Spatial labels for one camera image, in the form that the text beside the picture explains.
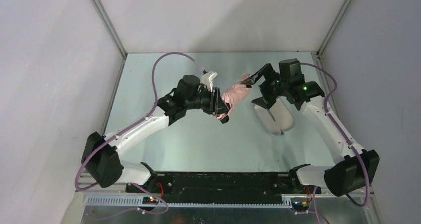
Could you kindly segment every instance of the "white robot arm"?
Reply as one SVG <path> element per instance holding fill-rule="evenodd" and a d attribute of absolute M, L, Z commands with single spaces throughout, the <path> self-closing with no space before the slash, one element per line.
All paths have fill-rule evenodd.
<path fill-rule="evenodd" d="M 311 64 L 306 65 L 319 69 Z M 294 174 L 301 185 L 327 187 L 336 196 L 367 186 L 367 179 L 371 183 L 379 163 L 376 151 L 366 151 L 350 135 L 323 98 L 325 94 L 316 82 L 305 82 L 299 60 L 280 61 L 279 70 L 277 73 L 271 64 L 265 64 L 242 82 L 254 85 L 261 77 L 265 79 L 259 85 L 262 97 L 254 99 L 252 103 L 269 110 L 278 97 L 286 97 L 316 128 L 335 164 L 333 167 L 305 164 L 293 168 L 290 174 Z"/>
<path fill-rule="evenodd" d="M 290 174 L 295 175 L 301 185 L 327 187 L 336 196 L 361 188 L 365 185 L 365 178 L 356 153 L 351 148 L 354 147 L 365 164 L 371 183 L 379 163 L 377 153 L 374 150 L 367 152 L 351 137 L 329 104 L 324 103 L 324 92 L 319 85 L 313 81 L 305 82 L 297 59 L 281 61 L 279 67 L 280 73 L 277 73 L 271 64 L 266 64 L 241 84 L 254 85 L 258 79 L 264 77 L 265 81 L 259 85 L 262 97 L 252 102 L 270 109 L 279 96 L 285 96 L 316 128 L 335 164 L 334 167 L 305 164 L 293 168 Z M 212 115 L 226 113 L 230 109 L 229 106 L 222 101 L 219 89 L 213 88 L 212 80 L 216 75 L 203 75 L 201 83 L 195 76 L 184 76 L 177 88 L 159 99 L 153 112 L 141 122 L 131 125 L 129 129 L 123 129 L 127 130 L 123 133 L 117 131 L 115 134 L 107 134 L 106 137 L 114 136 L 115 139 L 95 154 L 86 165 L 86 169 L 98 184 L 103 188 L 116 182 L 144 185 L 154 175 L 154 171 L 145 163 L 120 161 L 119 157 L 152 133 L 184 117 L 188 109 L 202 109 Z M 104 143 L 105 139 L 98 133 L 91 134 L 86 143 L 82 163 L 93 150 Z"/>
<path fill-rule="evenodd" d="M 212 71 L 206 72 L 202 81 L 193 75 L 185 75 L 177 88 L 160 98 L 147 116 L 138 122 L 105 137 L 92 133 L 86 142 L 82 165 L 102 188 L 117 182 L 143 185 L 154 171 L 145 163 L 125 162 L 120 157 L 152 133 L 183 118 L 187 110 L 201 109 L 214 116 L 227 113 L 229 105 L 222 100 L 219 88 L 213 87 L 216 75 Z"/>

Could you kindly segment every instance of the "pink fabric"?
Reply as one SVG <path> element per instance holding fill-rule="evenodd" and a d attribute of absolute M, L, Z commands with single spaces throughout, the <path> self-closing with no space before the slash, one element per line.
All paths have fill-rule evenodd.
<path fill-rule="evenodd" d="M 250 74 L 243 74 L 241 81 L 247 79 L 249 76 Z M 251 92 L 251 88 L 247 88 L 246 85 L 239 84 L 241 81 L 239 81 L 238 84 L 232 86 L 230 89 L 225 91 L 224 94 L 221 96 L 222 100 L 225 103 L 229 104 L 231 108 L 229 109 L 228 113 L 219 115 L 217 117 L 219 120 L 222 120 L 226 116 L 231 116 L 234 107 L 238 105 L 242 100 L 244 100 Z"/>

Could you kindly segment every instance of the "white wall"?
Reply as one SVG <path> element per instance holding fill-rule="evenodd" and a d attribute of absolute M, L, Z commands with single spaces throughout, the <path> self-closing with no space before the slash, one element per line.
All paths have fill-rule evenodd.
<path fill-rule="evenodd" d="M 102 0 L 127 52 L 317 50 L 344 0 Z"/>
<path fill-rule="evenodd" d="M 0 0 L 0 217 L 56 224 L 121 58 L 90 0 Z"/>
<path fill-rule="evenodd" d="M 355 0 L 324 56 L 340 115 L 380 165 L 373 186 L 386 223 L 419 220 L 421 0 Z"/>

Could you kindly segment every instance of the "reflective metal surface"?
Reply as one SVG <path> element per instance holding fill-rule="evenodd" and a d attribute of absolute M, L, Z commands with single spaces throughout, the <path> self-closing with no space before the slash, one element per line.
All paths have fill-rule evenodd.
<path fill-rule="evenodd" d="M 316 199 L 317 210 L 331 224 L 379 223 L 373 218 L 372 206 L 362 209 L 347 198 Z M 114 218 L 94 221 L 90 217 L 107 217 L 128 207 L 87 206 L 83 224 L 316 224 L 314 214 L 295 215 L 287 208 L 170 208 L 162 215 L 143 215 L 129 211 Z"/>
<path fill-rule="evenodd" d="M 266 63 L 297 58 L 312 63 L 310 52 L 189 53 L 206 69 L 218 72 L 215 86 L 222 91 L 237 83 L 243 73 L 253 74 Z M 151 109 L 152 65 L 161 54 L 128 54 L 105 133 L 131 124 Z M 320 83 L 316 69 L 302 66 L 306 81 Z M 156 67 L 158 96 L 167 94 L 184 75 L 200 70 L 183 56 L 169 56 Z M 281 98 L 295 119 L 285 135 L 272 137 L 255 114 L 251 101 L 261 96 L 258 87 L 235 107 L 222 125 L 200 110 L 188 114 L 162 131 L 136 144 L 121 160 L 145 162 L 155 171 L 177 172 L 288 172 L 304 163 L 333 165 L 317 130 L 295 106 Z"/>

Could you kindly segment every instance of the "orange wire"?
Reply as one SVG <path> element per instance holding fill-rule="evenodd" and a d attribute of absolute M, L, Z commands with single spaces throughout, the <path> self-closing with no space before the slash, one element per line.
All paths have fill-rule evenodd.
<path fill-rule="evenodd" d="M 161 183 L 157 183 L 156 185 L 161 188 L 161 196 L 159 196 L 159 197 L 162 198 L 162 196 L 164 196 L 164 188 L 162 187 Z"/>
<path fill-rule="evenodd" d="M 305 189 L 305 197 L 306 197 L 306 201 L 308 201 L 308 188 Z"/>
<path fill-rule="evenodd" d="M 308 191 L 308 194 L 310 194 L 310 197 L 311 197 L 310 202 L 311 202 L 313 201 L 313 195 L 311 195 L 310 188 L 308 186 L 307 186 L 307 191 Z"/>

